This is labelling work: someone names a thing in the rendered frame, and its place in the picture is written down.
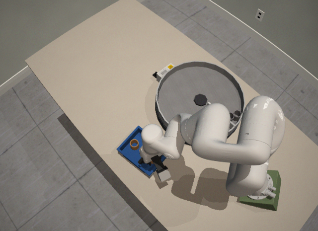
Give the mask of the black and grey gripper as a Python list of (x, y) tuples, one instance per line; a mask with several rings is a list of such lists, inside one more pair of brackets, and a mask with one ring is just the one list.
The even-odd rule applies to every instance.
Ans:
[[(159, 153), (157, 155), (161, 159), (162, 154)], [(141, 159), (138, 161), (139, 164), (146, 163), (146, 164), (149, 164), (151, 166), (151, 161), (152, 161), (151, 158), (154, 157), (154, 155), (149, 155), (149, 154), (145, 153), (143, 146), (141, 146), (141, 148), (140, 148), (140, 156), (141, 156)]]

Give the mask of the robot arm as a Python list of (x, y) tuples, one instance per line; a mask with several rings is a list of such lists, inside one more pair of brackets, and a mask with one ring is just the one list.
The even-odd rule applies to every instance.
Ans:
[(227, 142), (231, 117), (220, 103), (212, 103), (195, 114), (174, 116), (165, 135), (160, 126), (146, 125), (141, 132), (145, 153), (151, 158), (161, 182), (169, 179), (169, 170), (157, 154), (171, 160), (180, 158), (185, 142), (204, 159), (229, 162), (226, 190), (238, 197), (262, 200), (275, 198), (273, 181), (267, 174), (270, 157), (281, 145), (285, 134), (285, 116), (276, 101), (260, 95), (245, 107), (237, 144)]

